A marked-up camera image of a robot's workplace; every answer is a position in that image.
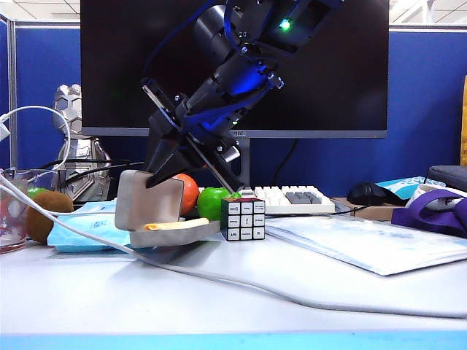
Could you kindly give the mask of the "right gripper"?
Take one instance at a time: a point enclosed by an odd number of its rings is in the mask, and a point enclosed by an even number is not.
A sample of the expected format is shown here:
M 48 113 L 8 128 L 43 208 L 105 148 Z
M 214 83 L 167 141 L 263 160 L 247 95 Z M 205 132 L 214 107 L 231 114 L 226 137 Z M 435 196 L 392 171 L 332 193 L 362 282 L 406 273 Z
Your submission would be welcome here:
M 192 96 L 170 99 L 154 79 L 146 79 L 142 89 L 157 106 L 148 120 L 145 170 L 152 175 L 146 188 L 209 169 L 230 193 L 242 189 L 229 164 L 240 156 L 230 130 L 271 89 L 283 85 L 266 63 L 238 54 L 218 66 Z

